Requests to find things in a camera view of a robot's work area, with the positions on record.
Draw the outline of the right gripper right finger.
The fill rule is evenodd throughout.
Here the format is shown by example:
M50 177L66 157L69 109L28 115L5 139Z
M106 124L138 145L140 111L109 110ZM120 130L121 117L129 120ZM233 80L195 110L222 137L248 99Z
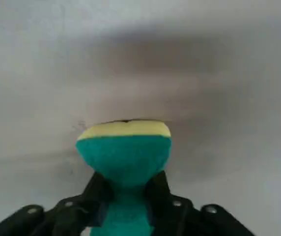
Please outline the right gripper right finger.
M171 194L164 171L146 184L144 198L153 236L251 236L251 231L216 204L196 209L191 200Z

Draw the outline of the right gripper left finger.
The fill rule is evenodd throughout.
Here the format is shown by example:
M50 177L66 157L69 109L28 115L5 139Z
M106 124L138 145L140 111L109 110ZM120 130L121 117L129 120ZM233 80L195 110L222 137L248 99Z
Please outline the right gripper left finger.
M52 209L27 205L0 221L0 236L79 236L87 227L100 227L113 190L95 172L82 194L60 200Z

